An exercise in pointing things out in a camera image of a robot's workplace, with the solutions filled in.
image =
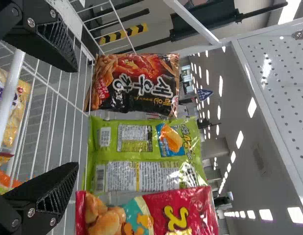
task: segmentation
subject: chip bag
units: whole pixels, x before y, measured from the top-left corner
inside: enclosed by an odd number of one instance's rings
[[[107,207],[86,191],[76,192],[76,235],[218,235],[209,186],[135,197]]]
[[[178,54],[97,56],[85,111],[143,111],[177,116]]]
[[[164,191],[206,185],[194,118],[109,120],[90,117],[86,189]]]

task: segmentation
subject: barcode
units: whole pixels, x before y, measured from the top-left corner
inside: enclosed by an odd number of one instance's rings
[[[97,181],[96,181],[96,191],[103,191],[104,186],[104,169],[96,170]]]

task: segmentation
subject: ceiling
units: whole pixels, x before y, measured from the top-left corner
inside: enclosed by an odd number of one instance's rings
[[[303,226],[294,224],[287,212],[287,207],[301,207],[294,186],[281,161],[277,147],[268,130],[259,107],[252,118],[248,113],[248,106],[253,97],[247,78],[238,65],[236,54],[231,47],[210,50],[208,57],[200,53],[189,57],[190,62],[196,65],[197,74],[193,71],[198,87],[214,91],[210,98],[210,105],[204,102],[204,112],[207,117],[210,112],[210,122],[219,125],[219,135],[216,127],[212,127],[210,138],[225,137],[236,159],[232,164],[229,176],[221,192],[231,191],[234,201],[231,211],[239,212],[253,210],[256,219],[227,217],[227,224],[231,235],[258,235],[258,234],[298,234],[303,235]],[[206,70],[209,71],[209,85],[207,85]],[[223,79],[222,97],[219,95],[219,78]],[[221,108],[221,117],[218,120],[217,107]],[[243,133],[243,142],[238,149],[236,140],[239,131]],[[217,159],[218,168],[222,177],[227,171],[230,156]],[[273,222],[260,219],[259,210],[269,209]]]

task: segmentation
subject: blue sign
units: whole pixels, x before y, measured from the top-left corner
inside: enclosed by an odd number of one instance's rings
[[[198,96],[200,101],[205,101],[209,96],[213,94],[213,91],[206,90],[206,89],[198,89]]]

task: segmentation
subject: red snack bag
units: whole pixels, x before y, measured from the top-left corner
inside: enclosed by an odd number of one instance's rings
[[[105,210],[88,192],[76,193],[77,235],[218,235],[209,186],[135,197]]]

